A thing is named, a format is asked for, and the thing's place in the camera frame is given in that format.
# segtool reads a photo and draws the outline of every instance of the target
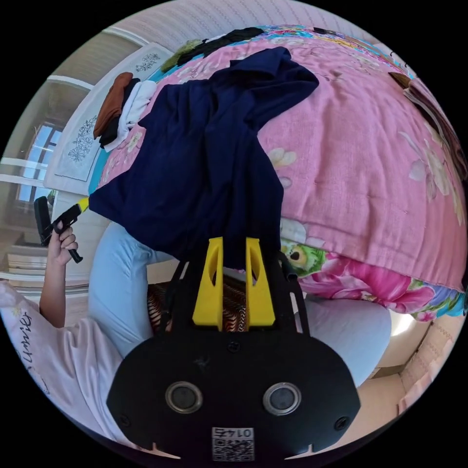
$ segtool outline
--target folded clothes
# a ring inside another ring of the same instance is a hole
[[[120,114],[120,117],[118,118],[117,137],[113,141],[111,141],[110,143],[108,143],[107,145],[104,146],[104,149],[108,153],[111,152],[113,149],[115,149],[120,143],[125,141],[128,133],[130,131],[128,126],[127,126],[128,113],[130,112],[130,109],[132,107],[132,104],[133,104],[133,102],[135,100],[136,95],[138,94],[140,86],[141,86],[141,83],[137,83],[133,87],[133,89],[132,89],[132,91],[131,91],[128,99],[127,99],[127,102],[125,103],[125,105],[122,108],[122,113]]]
[[[133,78],[130,80],[130,83],[125,87],[123,91],[123,101],[122,101],[122,110],[130,97],[133,88],[136,86],[137,83],[140,82],[139,78]],[[99,139],[99,143],[101,148],[113,142],[118,135],[118,122],[120,120],[120,116],[114,117],[110,120],[107,124],[106,128],[102,132],[101,138]]]
[[[245,269],[246,237],[280,249],[283,187],[257,134],[318,84],[277,47],[164,86],[138,123],[132,166],[90,195],[90,209],[179,260],[223,237],[224,265]]]
[[[154,81],[143,81],[140,89],[135,96],[132,107],[127,116],[127,127],[133,128],[140,120],[141,114],[145,111],[146,106],[150,103],[151,98],[155,95],[157,83]]]
[[[114,117],[119,117],[122,113],[123,93],[125,87],[128,86],[133,73],[124,72],[117,76],[114,84],[109,89],[106,99],[102,103],[97,120],[94,125],[93,137],[96,139],[102,135],[109,122]]]
[[[182,54],[177,60],[177,65],[180,67],[200,54],[203,54],[204,57],[207,57],[209,54],[213,53],[215,50],[220,49],[221,47],[234,44],[235,42],[240,42],[242,40],[255,38],[264,32],[265,31],[260,28],[234,29],[230,33],[225,34],[218,39],[213,39],[210,41],[205,40],[202,44],[193,48],[191,51]]]

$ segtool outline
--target pink floral bedspread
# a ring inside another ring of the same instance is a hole
[[[288,48],[320,85],[258,138],[285,188],[282,248],[302,288],[380,302],[423,321],[461,313],[467,220],[450,155],[388,75],[399,68],[349,38],[306,36],[304,28],[283,37],[279,29],[194,59],[159,82],[143,116],[166,84]],[[136,125],[110,154],[99,187],[131,167],[145,131]]]

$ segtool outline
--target wall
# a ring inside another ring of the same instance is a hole
[[[303,24],[377,40],[333,13],[292,0],[176,0],[148,8],[115,26],[175,52],[191,39],[206,39],[256,25]]]

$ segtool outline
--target printed number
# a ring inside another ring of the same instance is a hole
[[[215,428],[214,435],[216,437],[223,437],[223,438],[249,439],[252,437],[252,430],[251,429]]]

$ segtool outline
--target white fabric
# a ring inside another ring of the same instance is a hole
[[[5,281],[0,282],[0,313],[22,363],[52,403],[94,432],[136,448],[107,409],[122,358],[95,321],[85,318],[57,329],[40,315],[37,304]]]
[[[138,82],[132,89],[128,99],[126,100],[125,104],[122,107],[122,114],[118,119],[118,130],[117,130],[117,138],[114,141],[111,141],[108,145],[104,146],[104,149],[109,153],[114,150],[120,143],[123,143],[129,134],[130,130],[127,126],[127,119],[130,109],[132,108],[132,104],[137,97],[138,91],[141,87],[141,82]]]
[[[225,34],[219,34],[218,36],[215,36],[214,38],[206,39],[205,43],[211,42],[212,40],[220,39],[223,36],[225,36]]]
[[[132,107],[127,115],[127,127],[133,128],[140,120],[141,114],[150,103],[151,98],[154,96],[157,88],[157,83],[154,81],[143,81],[140,85],[138,93],[132,103]]]

